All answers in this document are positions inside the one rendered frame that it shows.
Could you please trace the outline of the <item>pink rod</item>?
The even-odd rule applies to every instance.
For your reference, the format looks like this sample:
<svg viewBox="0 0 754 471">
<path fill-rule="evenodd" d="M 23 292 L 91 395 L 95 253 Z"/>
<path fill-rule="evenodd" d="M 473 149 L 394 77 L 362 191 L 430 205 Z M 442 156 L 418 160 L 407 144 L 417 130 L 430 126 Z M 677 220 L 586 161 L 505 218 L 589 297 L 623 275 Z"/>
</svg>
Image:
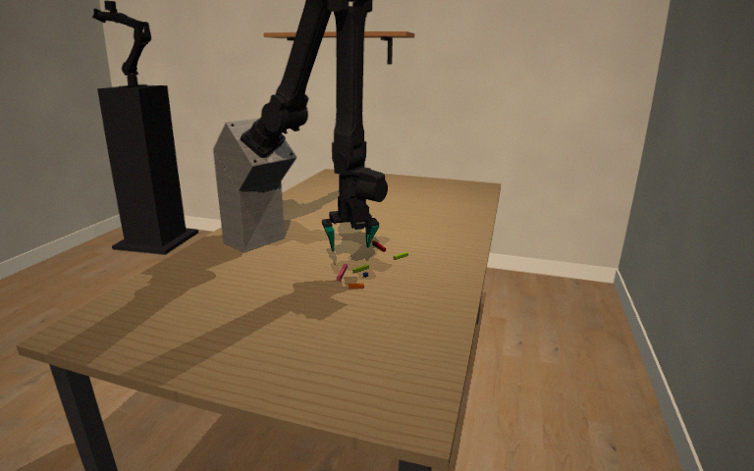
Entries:
<svg viewBox="0 0 754 471">
<path fill-rule="evenodd" d="M 348 267 L 348 264 L 344 264 L 344 265 L 343 265 L 343 267 L 342 267 L 342 269 L 341 269 L 341 271 L 340 271 L 339 275 L 337 276 L 337 281 L 339 281 L 339 282 L 341 281 L 341 279 L 342 279 L 342 277 L 343 277 L 343 275 L 344 275 L 344 273 L 345 273 L 345 271 L 346 271 L 347 267 Z"/>
</svg>

